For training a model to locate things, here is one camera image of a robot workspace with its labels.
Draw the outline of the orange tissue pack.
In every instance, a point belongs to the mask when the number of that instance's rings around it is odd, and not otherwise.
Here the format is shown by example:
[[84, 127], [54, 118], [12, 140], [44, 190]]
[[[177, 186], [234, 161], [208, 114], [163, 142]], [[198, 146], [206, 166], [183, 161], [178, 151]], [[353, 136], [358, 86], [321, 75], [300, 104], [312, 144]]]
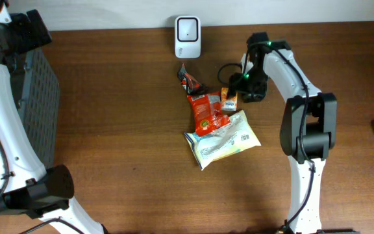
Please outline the orange tissue pack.
[[236, 111], [238, 106], [238, 95], [234, 98], [227, 98], [228, 88], [223, 87], [221, 89], [221, 109], [223, 111]]

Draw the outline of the red snack bag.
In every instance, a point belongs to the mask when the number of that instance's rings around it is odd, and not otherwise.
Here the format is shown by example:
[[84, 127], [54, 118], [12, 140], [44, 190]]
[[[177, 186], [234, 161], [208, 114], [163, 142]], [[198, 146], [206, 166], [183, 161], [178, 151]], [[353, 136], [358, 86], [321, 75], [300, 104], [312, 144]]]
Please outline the red snack bag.
[[213, 131], [230, 124], [230, 119], [221, 109], [220, 92], [187, 96], [195, 120], [195, 133], [205, 136]]

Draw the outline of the black red snack wrapper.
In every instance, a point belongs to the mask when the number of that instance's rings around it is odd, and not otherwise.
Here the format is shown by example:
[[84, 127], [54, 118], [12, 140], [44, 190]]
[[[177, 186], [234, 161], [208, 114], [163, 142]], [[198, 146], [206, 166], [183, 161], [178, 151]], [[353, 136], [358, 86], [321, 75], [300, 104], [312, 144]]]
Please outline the black red snack wrapper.
[[189, 96], [196, 96], [207, 93], [207, 87], [195, 79], [186, 71], [185, 63], [181, 64], [177, 77]]

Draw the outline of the yellow white snack bag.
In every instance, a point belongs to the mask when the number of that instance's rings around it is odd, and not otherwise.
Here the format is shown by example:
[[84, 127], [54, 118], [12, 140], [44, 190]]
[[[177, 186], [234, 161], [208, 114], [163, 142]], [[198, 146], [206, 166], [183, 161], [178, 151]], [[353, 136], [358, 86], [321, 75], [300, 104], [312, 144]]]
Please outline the yellow white snack bag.
[[248, 150], [261, 143], [247, 121], [244, 110], [229, 117], [229, 124], [207, 134], [184, 133], [201, 170], [210, 163]]

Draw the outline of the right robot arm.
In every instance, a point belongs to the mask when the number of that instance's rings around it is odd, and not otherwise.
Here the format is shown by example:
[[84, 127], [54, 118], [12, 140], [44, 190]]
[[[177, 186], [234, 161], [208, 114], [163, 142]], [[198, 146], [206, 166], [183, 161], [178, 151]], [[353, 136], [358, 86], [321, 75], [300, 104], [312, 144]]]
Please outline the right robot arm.
[[325, 233], [319, 215], [321, 178], [336, 143], [336, 96], [308, 80], [286, 41], [256, 32], [246, 44], [238, 64], [242, 71], [229, 79], [229, 93], [240, 94], [246, 103], [262, 101], [272, 80], [286, 104], [280, 145], [290, 163], [291, 202], [278, 233]]

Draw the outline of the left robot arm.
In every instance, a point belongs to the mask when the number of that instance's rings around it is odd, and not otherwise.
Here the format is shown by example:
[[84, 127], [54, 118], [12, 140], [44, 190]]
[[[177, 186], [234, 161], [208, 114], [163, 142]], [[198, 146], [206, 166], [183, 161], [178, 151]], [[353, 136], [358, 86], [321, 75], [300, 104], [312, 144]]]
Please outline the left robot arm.
[[18, 55], [52, 38], [37, 10], [11, 14], [8, 7], [0, 1], [0, 215], [27, 215], [60, 233], [105, 233], [76, 200], [68, 168], [46, 168], [26, 135], [10, 72]]

